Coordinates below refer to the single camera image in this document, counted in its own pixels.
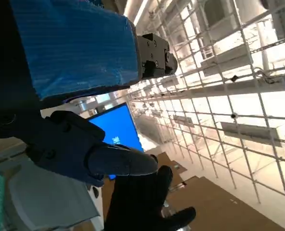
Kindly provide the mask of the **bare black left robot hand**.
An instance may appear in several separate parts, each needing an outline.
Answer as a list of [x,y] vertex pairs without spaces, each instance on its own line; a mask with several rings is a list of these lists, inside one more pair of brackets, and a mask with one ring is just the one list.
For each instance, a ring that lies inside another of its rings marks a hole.
[[22,140],[45,170],[97,187],[104,175],[155,173],[154,158],[105,143],[79,115],[40,112],[176,70],[166,40],[88,0],[0,0],[0,139]]

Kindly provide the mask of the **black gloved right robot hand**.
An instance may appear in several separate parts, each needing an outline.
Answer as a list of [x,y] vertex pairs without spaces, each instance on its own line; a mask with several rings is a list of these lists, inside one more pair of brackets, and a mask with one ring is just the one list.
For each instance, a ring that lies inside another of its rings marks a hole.
[[104,230],[176,231],[189,225],[196,216],[194,207],[166,218],[161,214],[172,178],[168,166],[150,175],[116,177]]

